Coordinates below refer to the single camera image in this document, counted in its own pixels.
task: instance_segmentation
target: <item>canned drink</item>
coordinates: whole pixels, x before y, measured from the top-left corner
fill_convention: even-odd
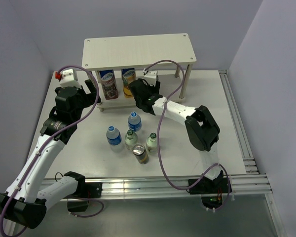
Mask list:
[[[99,71],[104,97],[107,100],[118,97],[117,85],[113,70]]]
[[[128,85],[136,80],[135,68],[121,69],[123,79],[123,91],[126,98],[134,97]]]
[[[132,151],[140,164],[148,163],[149,157],[145,147],[142,144],[134,145]]]

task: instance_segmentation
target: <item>blue label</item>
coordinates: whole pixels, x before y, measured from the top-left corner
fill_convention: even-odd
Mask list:
[[[140,121],[138,124],[128,123],[128,127],[130,130],[137,132],[142,128],[142,121]]]
[[[122,141],[122,137],[120,136],[120,134],[118,135],[118,137],[116,137],[116,138],[114,138],[114,139],[110,139],[110,138],[108,138],[108,137],[107,137],[107,139],[108,139],[108,142],[109,142],[112,146],[116,146],[116,145],[118,145],[119,143],[121,143],[121,141]]]
[[[100,77],[105,76],[108,73],[114,73],[113,70],[104,70],[104,71],[100,71]]]
[[[122,75],[124,77],[130,77],[135,73],[135,68],[123,68],[122,69]]]

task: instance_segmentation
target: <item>wire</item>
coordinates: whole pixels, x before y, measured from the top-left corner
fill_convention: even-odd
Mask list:
[[[69,66],[65,66],[65,67],[62,67],[61,69],[58,70],[58,73],[60,73],[62,70],[64,69],[67,69],[67,68],[77,68],[77,69],[80,69],[80,70],[83,70],[85,71],[93,80],[94,84],[95,84],[95,87],[96,87],[96,91],[97,91],[97,95],[96,95],[96,98],[95,98],[95,102],[92,106],[92,108],[90,109],[90,111],[84,116],[82,117],[81,119],[79,119],[78,121],[76,122],[73,122],[72,124],[69,124],[68,126],[60,129],[59,131],[57,131],[56,133],[54,133],[53,135],[51,135],[44,143],[43,145],[40,147],[40,149],[38,150],[38,153],[41,154],[44,150],[44,148],[46,147],[46,145],[52,141],[54,139],[54,137],[58,136],[60,133],[62,133],[63,131],[67,130],[68,128],[71,128],[75,125],[77,125],[78,123],[80,123],[81,121],[85,120],[91,113],[92,111],[94,110],[94,108],[96,107],[96,104],[98,103],[98,100],[99,100],[99,86],[98,86],[98,83],[97,81],[95,80],[94,76],[92,75],[92,73],[90,73],[89,71],[87,71],[85,68],[83,67],[80,67],[80,66],[75,66],[75,65],[69,65]],[[33,158],[33,160],[31,161],[30,165],[28,166],[28,168],[26,169],[26,171],[24,172],[24,175],[23,177],[20,179],[20,182],[18,183],[18,187],[15,188],[14,192],[11,194],[11,196],[9,197],[8,201],[6,202],[3,210],[2,210],[2,213],[1,213],[1,216],[0,216],[0,233],[3,237],[10,237],[8,236],[5,232],[4,232],[4,229],[3,229],[3,220],[4,220],[4,216],[6,214],[6,211],[10,205],[10,203],[12,202],[12,200],[14,199],[14,197],[16,196],[17,192],[19,191],[19,187],[22,186],[22,184],[24,183],[24,181],[26,180],[26,178],[28,177],[29,173],[31,172],[31,169],[33,168],[34,164],[36,163],[36,161],[38,160],[39,158],[39,155],[36,154]],[[24,231],[25,231],[26,227],[24,227],[21,232],[17,233],[16,235],[12,236],[12,237],[18,237],[20,236]]]
[[[61,177],[63,177],[63,174],[62,174],[62,173],[60,173],[60,172],[57,172],[57,173],[55,174],[55,180],[56,180],[56,182],[58,182],[58,180],[57,180],[57,174],[60,174],[60,175],[61,175]]]
[[[103,211],[103,209],[104,209],[104,203],[102,201],[100,201],[100,200],[96,200],[96,199],[93,199],[93,198],[83,198],[83,197],[74,197],[74,199],[83,200],[83,201],[94,201],[94,202],[98,202],[99,204],[101,204],[102,207],[101,207],[101,209],[98,212],[96,212],[96,213],[94,213],[92,215],[86,215],[86,216],[84,216],[84,215],[77,215],[77,214],[75,214],[73,212],[70,212],[70,214],[72,216],[80,217],[80,218],[89,218],[89,217],[93,217],[93,216],[96,216],[96,215],[100,214]]]
[[[184,70],[182,68],[182,66],[180,64],[178,64],[177,62],[174,62],[172,60],[160,60],[158,62],[155,62],[153,64],[151,64],[150,66],[148,66],[147,68],[145,68],[145,70],[148,70],[149,68],[153,67],[154,65],[156,64],[159,64],[159,63],[162,63],[162,62],[170,62],[170,63],[173,63],[175,65],[177,65],[179,67],[179,69],[181,70],[182,72],[182,75],[183,75],[183,79],[182,79],[182,82],[181,84],[178,86],[177,89],[175,89],[172,93],[170,93],[166,98],[167,100],[165,101],[164,103],[164,108],[163,108],[163,111],[162,111],[162,114],[160,116],[160,120],[159,120],[159,123],[158,123],[158,128],[157,128],[157,151],[158,151],[158,158],[159,158],[159,163],[160,163],[160,167],[161,167],[161,170],[162,170],[162,173],[163,173],[163,176],[165,177],[165,179],[168,181],[168,183],[175,189],[177,190],[189,190],[191,188],[193,188],[195,185],[197,185],[197,183],[202,179],[204,178],[204,176],[215,166],[219,165],[225,172],[226,176],[227,176],[227,179],[228,179],[228,193],[227,193],[227,198],[226,200],[223,202],[223,204],[217,208],[216,210],[219,210],[221,209],[224,205],[225,205],[225,202],[229,199],[229,195],[230,195],[230,180],[229,180],[229,177],[228,177],[228,174],[227,174],[227,171],[226,169],[219,163],[214,163],[213,165],[211,165],[208,169],[205,170],[205,172],[193,183],[191,184],[190,186],[188,187],[179,187],[179,186],[176,186],[175,184],[173,184],[171,182],[171,180],[169,179],[168,175],[166,174],[166,171],[163,167],[163,163],[162,163],[162,159],[161,159],[161,152],[160,152],[160,127],[161,127],[161,123],[162,123],[162,120],[163,120],[163,117],[164,117],[164,114],[167,110],[167,103],[168,103],[168,100],[169,98],[174,94],[176,93],[184,84],[185,82],[185,74],[184,74]]]

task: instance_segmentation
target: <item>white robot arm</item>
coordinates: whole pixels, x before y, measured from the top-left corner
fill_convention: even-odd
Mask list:
[[[33,153],[6,192],[0,193],[0,213],[2,213],[14,191],[18,191],[9,203],[4,217],[30,229],[36,228],[43,220],[46,211],[66,196],[87,197],[84,176],[74,172],[66,173],[55,184],[39,190],[53,161],[68,143],[77,129],[77,125],[73,125],[55,136],[41,150],[43,144],[62,128],[78,121],[81,118],[82,110],[93,105],[96,100],[96,89],[91,80],[85,81],[90,90],[90,93],[86,94],[77,81],[75,70],[65,70],[61,77],[60,87],[55,89],[56,106],[51,110],[49,118],[40,130],[40,137]],[[38,158],[28,172],[27,169],[37,155],[39,155]],[[23,177],[25,180],[19,187],[18,184]]]
[[[138,108],[153,115],[162,114],[167,98],[158,94],[160,82],[157,71],[146,72],[143,79],[132,82],[129,88]],[[199,150],[204,170],[219,163],[217,141],[220,129],[205,106],[195,108],[167,101],[164,116],[186,127],[191,144]],[[215,166],[205,177],[215,180],[222,175],[221,171],[219,166]]]

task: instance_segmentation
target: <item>shelf top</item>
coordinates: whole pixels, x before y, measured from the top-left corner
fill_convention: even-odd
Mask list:
[[[85,39],[82,66],[95,71],[142,69],[163,59],[182,65],[195,63],[196,57],[188,34]]]

